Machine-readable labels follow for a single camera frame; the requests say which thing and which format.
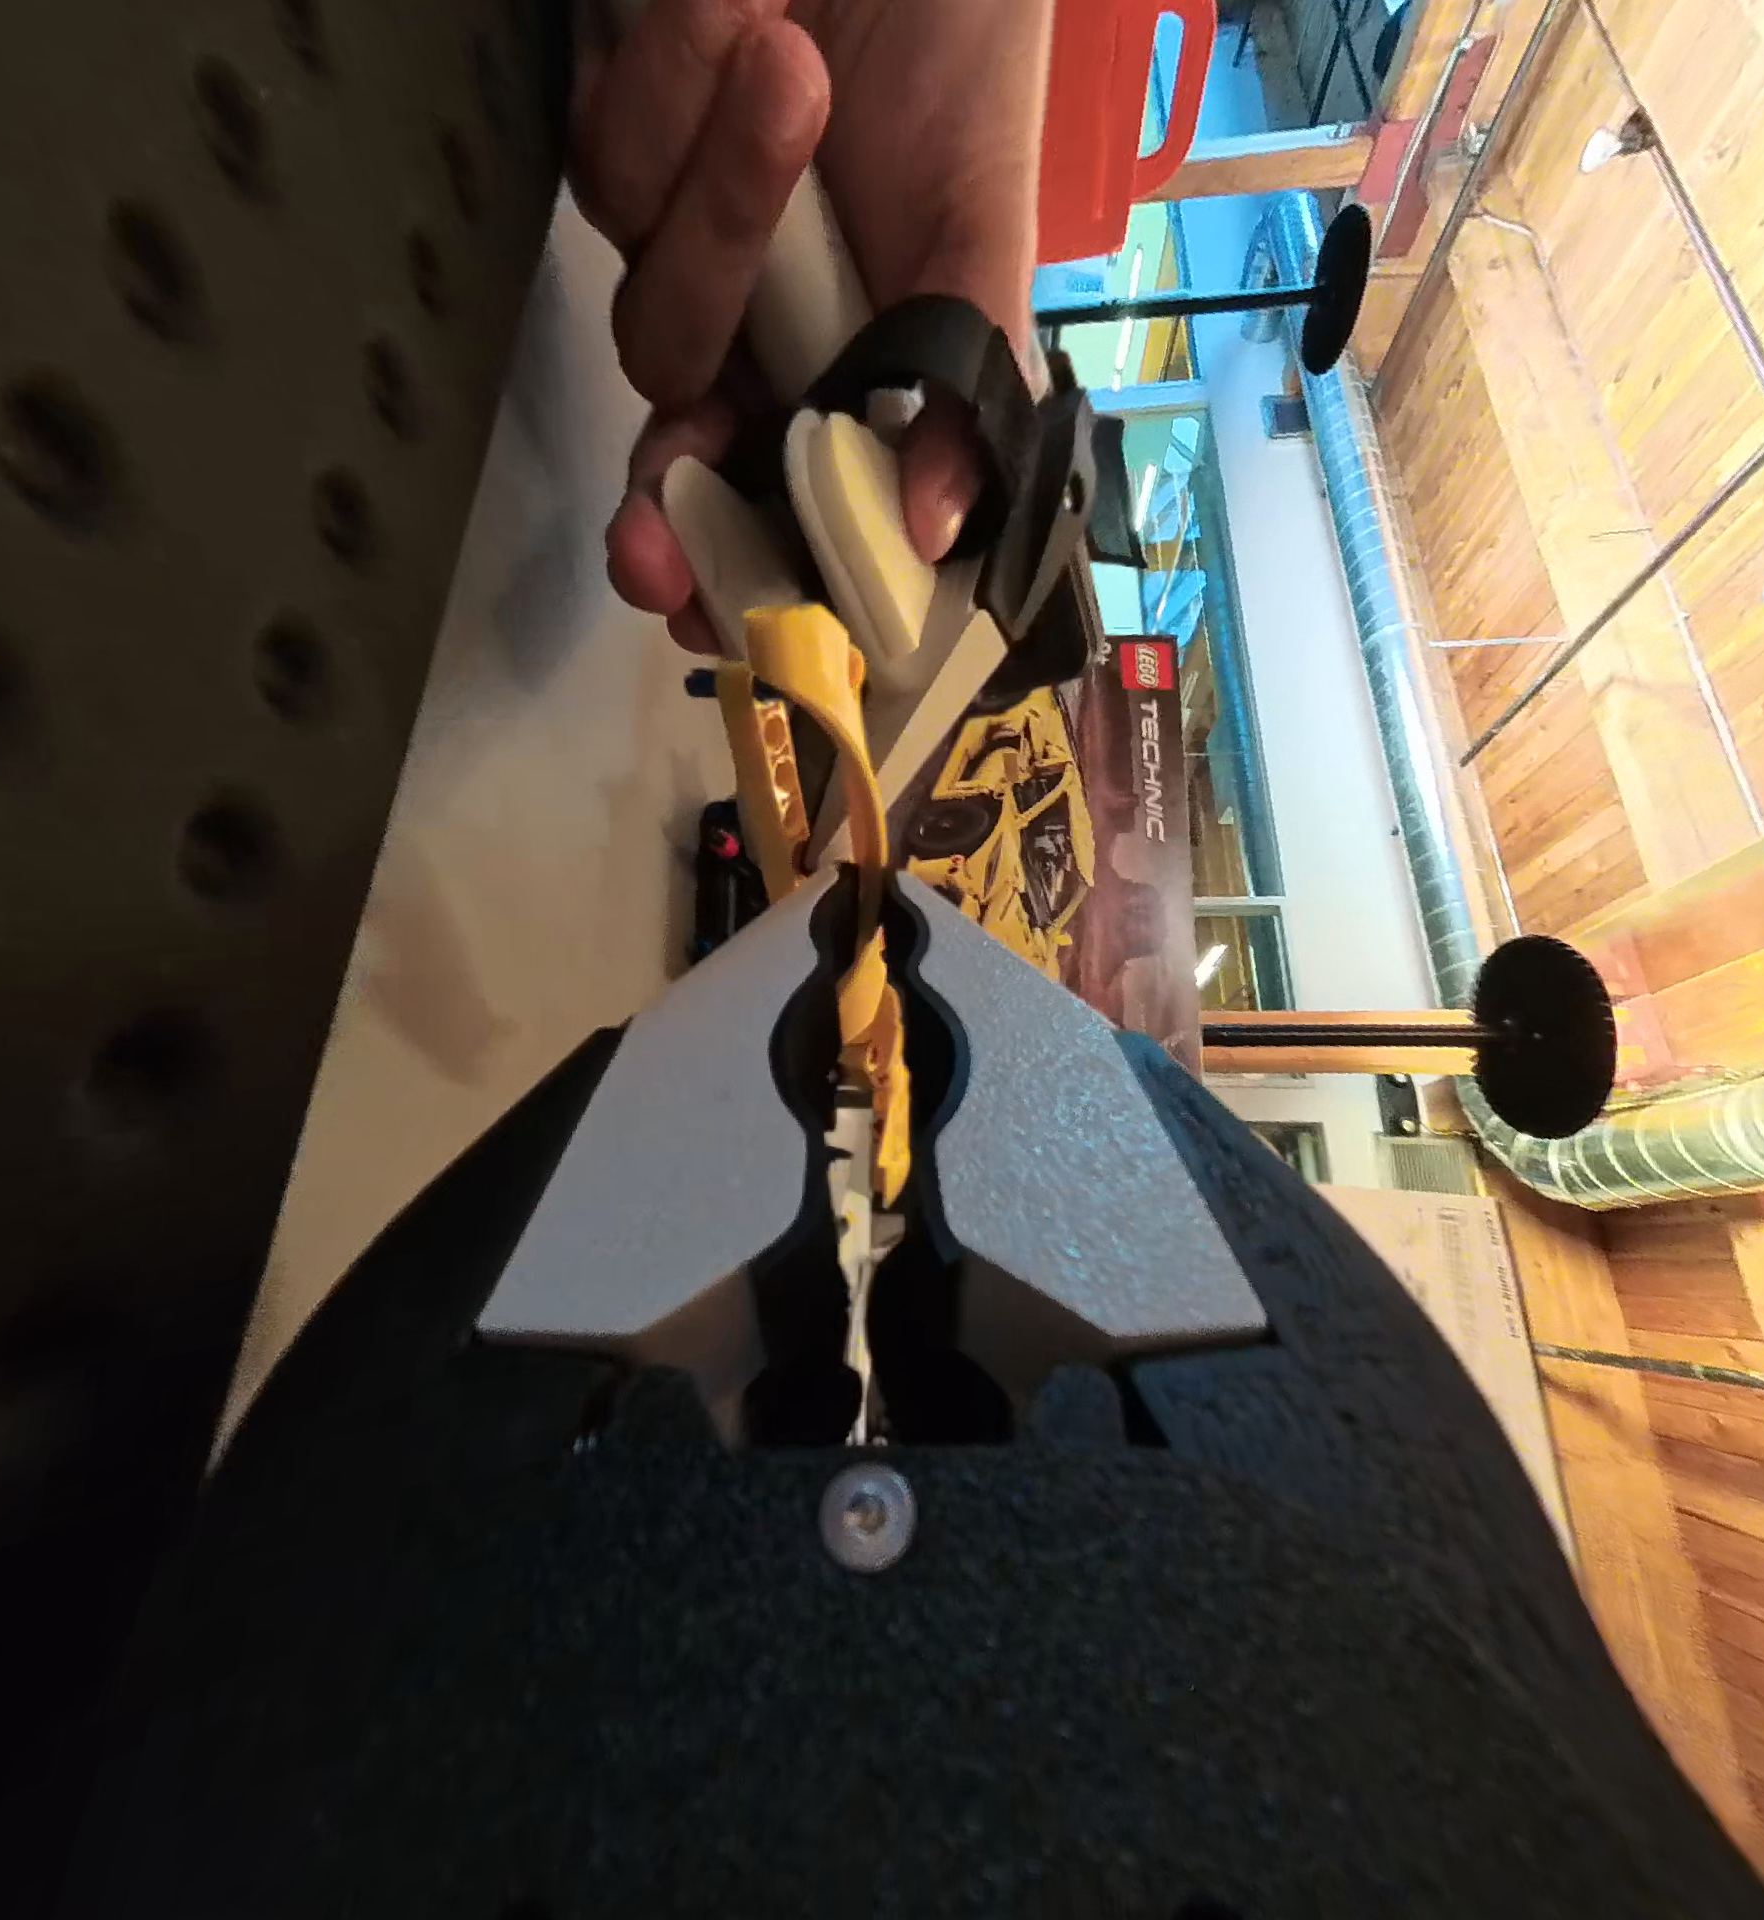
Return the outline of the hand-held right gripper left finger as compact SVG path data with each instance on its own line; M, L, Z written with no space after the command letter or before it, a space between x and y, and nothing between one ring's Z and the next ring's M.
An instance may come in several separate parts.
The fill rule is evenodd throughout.
M858 907L853 874L808 879L631 1019L479 1338L682 1372L731 1441L852 1437L828 1138Z

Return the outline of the yellow arch panel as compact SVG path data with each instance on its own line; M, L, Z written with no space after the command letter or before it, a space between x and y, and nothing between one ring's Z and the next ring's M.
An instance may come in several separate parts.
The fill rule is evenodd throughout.
M869 1093L869 1194L893 1208L911 1172L911 1076L902 1062L902 1007L879 925L891 867L863 717L866 660L820 604L749 610L745 642L752 675L799 702L842 758L858 871L856 950L837 983L842 1066Z

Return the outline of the yellow beam assembly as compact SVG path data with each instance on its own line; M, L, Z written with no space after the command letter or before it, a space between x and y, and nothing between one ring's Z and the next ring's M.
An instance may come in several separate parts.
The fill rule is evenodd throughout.
M806 674L799 658L770 653L761 668L717 662L682 679L692 698L721 712L741 834L770 907L796 893L810 871L812 821L791 717Z

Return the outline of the black disc on rod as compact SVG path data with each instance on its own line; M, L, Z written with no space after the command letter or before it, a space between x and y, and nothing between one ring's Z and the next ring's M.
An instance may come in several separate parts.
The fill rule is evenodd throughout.
M1296 1070L1466 1072L1493 1118L1535 1140L1570 1140L1603 1113L1618 1066L1607 987L1571 944L1518 935L1493 946L1466 1009L1244 1011L1199 1024L1211 1069L1246 1069L1259 1055Z
M1299 313L1299 363L1303 376L1334 369L1352 338L1367 299L1375 255L1375 225L1367 204L1346 204L1328 224L1316 255L1316 276L1305 285L1266 285L1231 293L1156 293L1130 301L1046 306L1034 325L1049 329L1121 320L1178 320L1259 313Z

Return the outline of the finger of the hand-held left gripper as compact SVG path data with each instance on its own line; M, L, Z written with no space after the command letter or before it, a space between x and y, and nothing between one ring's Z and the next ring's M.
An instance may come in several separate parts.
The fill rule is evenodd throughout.
M900 610L863 610L853 627L856 641L869 642L863 721L884 813L893 810L1007 657L1005 637L988 612L940 614L942 632L932 642L909 632L918 622Z

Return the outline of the pale printed board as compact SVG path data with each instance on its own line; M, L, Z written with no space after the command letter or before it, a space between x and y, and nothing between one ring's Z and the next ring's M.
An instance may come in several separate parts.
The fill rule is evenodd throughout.
M1394 1273L1489 1406L1575 1564L1560 1474L1549 1440L1516 1264L1489 1198L1363 1186L1320 1186Z

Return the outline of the silver ventilation duct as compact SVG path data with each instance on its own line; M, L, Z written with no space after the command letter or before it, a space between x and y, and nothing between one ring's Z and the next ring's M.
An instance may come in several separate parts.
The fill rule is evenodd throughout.
M1429 971L1451 1009L1469 997L1489 925L1391 476L1349 356L1308 374L1303 398ZM1508 1125L1468 1075L1453 1087L1483 1152L1555 1203L1600 1212L1764 1192L1764 1072L1607 1112L1570 1140Z

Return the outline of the person's left hand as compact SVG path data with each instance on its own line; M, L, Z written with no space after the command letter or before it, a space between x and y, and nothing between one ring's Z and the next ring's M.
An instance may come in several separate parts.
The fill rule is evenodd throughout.
M973 304L1031 344L1047 2L658 2L582 58L568 178L622 259L609 331L650 405L606 530L609 585L721 642L660 505L773 409L743 329L806 167L876 309Z

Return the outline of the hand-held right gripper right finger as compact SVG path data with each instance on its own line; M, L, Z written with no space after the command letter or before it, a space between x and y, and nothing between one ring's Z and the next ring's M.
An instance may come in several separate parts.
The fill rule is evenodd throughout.
M889 881L909 1176L878 1271L878 1395L905 1446L999 1443L1051 1375L1269 1341L1133 1035L929 883Z

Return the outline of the red storage bin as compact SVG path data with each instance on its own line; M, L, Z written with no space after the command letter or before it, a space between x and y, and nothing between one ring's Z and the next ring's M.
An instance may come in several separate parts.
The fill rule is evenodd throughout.
M1158 147L1142 149L1162 20L1181 27ZM1218 32L1214 2L1057 2L1047 49L1037 266L1114 252L1133 204L1184 165Z

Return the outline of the toy car set box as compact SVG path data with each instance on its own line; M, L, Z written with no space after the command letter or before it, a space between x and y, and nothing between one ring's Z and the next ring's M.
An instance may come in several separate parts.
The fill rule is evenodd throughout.
M893 860L1114 1026L1199 1072L1178 642L988 700L889 808Z

